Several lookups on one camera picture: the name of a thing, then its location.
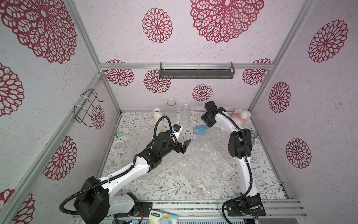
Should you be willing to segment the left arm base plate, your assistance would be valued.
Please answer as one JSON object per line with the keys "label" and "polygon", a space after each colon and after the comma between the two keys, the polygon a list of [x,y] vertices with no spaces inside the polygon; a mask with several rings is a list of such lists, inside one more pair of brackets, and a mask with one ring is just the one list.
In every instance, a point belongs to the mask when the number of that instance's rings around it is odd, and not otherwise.
{"label": "left arm base plate", "polygon": [[148,218],[153,209],[153,202],[139,202],[129,213],[117,213],[116,217],[138,217]]}

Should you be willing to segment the bubble purple vase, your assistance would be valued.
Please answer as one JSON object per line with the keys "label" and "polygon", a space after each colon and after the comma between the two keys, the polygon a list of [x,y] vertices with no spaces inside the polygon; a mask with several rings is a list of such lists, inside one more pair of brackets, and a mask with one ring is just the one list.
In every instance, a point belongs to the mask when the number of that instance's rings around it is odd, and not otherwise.
{"label": "bubble purple vase", "polygon": [[204,160],[197,169],[198,173],[212,177],[228,177],[236,173],[235,161],[227,153],[227,143],[221,137],[205,133],[198,135],[196,141]]}

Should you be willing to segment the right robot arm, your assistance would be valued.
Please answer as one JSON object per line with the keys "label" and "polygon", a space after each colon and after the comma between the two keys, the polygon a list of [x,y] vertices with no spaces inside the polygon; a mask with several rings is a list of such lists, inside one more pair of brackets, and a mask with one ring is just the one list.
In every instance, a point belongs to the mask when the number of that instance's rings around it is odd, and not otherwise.
{"label": "right robot arm", "polygon": [[217,107],[214,101],[205,103],[207,112],[201,119],[208,127],[219,124],[229,133],[228,152],[237,161],[241,178],[241,196],[231,199],[230,202],[239,201],[245,209],[259,206],[261,200],[254,184],[250,160],[252,151],[251,131],[239,127],[222,107]]}

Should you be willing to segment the cream ribbed ceramic vase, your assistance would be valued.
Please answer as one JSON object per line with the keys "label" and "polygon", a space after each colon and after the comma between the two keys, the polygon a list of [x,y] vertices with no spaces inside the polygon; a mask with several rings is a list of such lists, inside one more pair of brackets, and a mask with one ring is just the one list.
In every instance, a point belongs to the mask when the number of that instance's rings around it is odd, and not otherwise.
{"label": "cream ribbed ceramic vase", "polygon": [[158,120],[161,118],[161,110],[159,108],[154,108],[154,123],[156,124]]}

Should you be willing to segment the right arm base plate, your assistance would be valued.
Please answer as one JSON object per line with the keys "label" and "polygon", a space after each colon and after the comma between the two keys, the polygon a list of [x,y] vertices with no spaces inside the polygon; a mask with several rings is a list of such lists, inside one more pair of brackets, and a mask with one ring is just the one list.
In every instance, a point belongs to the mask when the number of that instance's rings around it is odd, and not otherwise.
{"label": "right arm base plate", "polygon": [[247,196],[240,200],[229,202],[227,204],[227,212],[230,217],[248,216],[259,217],[266,216],[261,197],[259,194],[256,196]]}

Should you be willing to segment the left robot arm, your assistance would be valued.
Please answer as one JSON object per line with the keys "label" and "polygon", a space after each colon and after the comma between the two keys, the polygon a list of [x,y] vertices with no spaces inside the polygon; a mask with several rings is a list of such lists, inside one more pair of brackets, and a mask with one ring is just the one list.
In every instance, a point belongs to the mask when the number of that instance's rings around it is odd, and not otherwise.
{"label": "left robot arm", "polygon": [[117,172],[96,179],[88,178],[81,194],[76,196],[74,207],[87,224],[99,224],[106,217],[117,214],[135,216],[140,210],[140,201],[132,193],[117,197],[116,194],[133,180],[148,174],[162,163],[170,152],[185,153],[191,140],[176,142],[176,134],[161,132],[133,162]]}

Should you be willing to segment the bubble item front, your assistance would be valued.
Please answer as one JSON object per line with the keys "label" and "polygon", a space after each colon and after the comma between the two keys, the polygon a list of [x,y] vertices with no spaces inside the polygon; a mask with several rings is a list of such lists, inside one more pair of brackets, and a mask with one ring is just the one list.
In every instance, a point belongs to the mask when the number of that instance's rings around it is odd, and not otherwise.
{"label": "bubble item front", "polygon": [[236,167],[230,160],[216,150],[204,148],[185,153],[176,165],[203,196],[209,195],[214,189],[222,188],[223,180],[236,174]]}

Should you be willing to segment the purple blue glass vase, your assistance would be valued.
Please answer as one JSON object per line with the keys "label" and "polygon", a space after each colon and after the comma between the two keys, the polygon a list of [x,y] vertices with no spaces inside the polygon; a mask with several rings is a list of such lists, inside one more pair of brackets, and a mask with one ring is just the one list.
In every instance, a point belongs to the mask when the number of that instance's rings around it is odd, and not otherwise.
{"label": "purple blue glass vase", "polygon": [[250,133],[251,133],[251,146],[253,148],[255,146],[255,141],[256,138],[258,137],[258,133],[254,130],[251,130]]}

